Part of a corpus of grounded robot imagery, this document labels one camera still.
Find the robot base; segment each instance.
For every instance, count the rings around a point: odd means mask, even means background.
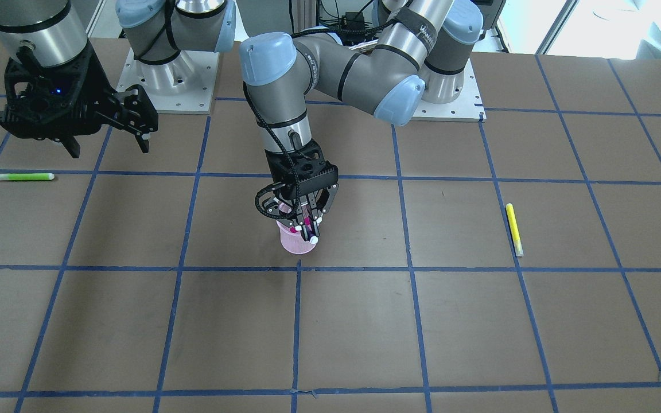
[[[478,122],[486,110],[483,109],[481,92],[478,89],[473,66],[469,60],[464,68],[465,83],[457,99],[448,104],[432,104],[420,101],[412,120],[441,120],[448,122]]]
[[[134,52],[129,49],[126,63],[121,71],[117,91],[124,91],[132,84],[143,84],[147,90],[150,100],[158,113],[176,113],[184,115],[209,115],[213,103],[213,92],[215,91],[216,76],[218,73],[218,53],[193,52],[184,50],[183,53],[191,58],[195,65],[196,73],[186,86],[184,91],[166,91],[160,93],[154,91],[148,84],[142,81],[142,74],[134,63]]]

